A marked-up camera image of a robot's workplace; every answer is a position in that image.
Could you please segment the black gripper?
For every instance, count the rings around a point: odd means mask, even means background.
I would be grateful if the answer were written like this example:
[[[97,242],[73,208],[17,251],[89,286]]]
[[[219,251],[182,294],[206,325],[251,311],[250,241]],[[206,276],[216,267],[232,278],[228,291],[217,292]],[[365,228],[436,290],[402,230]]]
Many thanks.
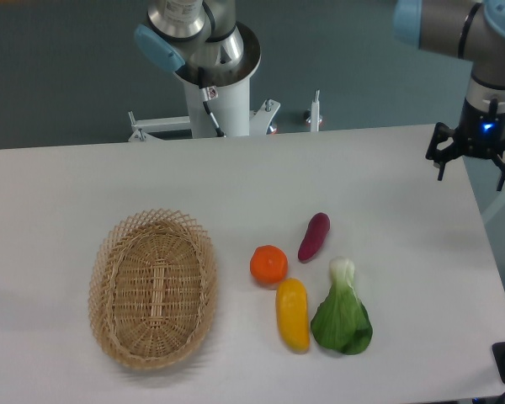
[[[443,180],[447,163],[462,155],[492,159],[501,172],[496,188],[501,192],[505,184],[505,113],[489,115],[488,110],[482,111],[466,100],[456,130],[438,122],[425,153],[438,169],[438,181]]]

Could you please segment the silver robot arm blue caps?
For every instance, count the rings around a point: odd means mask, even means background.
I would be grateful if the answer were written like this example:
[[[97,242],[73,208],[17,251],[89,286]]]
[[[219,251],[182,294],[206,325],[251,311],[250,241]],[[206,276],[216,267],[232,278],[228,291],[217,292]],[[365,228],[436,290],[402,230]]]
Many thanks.
[[[490,160],[505,180],[505,1],[400,1],[393,29],[400,41],[472,64],[459,124],[435,125],[427,159],[439,171],[459,157]],[[153,1],[134,39],[146,59],[182,82],[189,112],[133,121],[136,138],[183,125],[196,138],[270,133],[279,104],[250,108],[261,48],[237,21],[233,1]]]

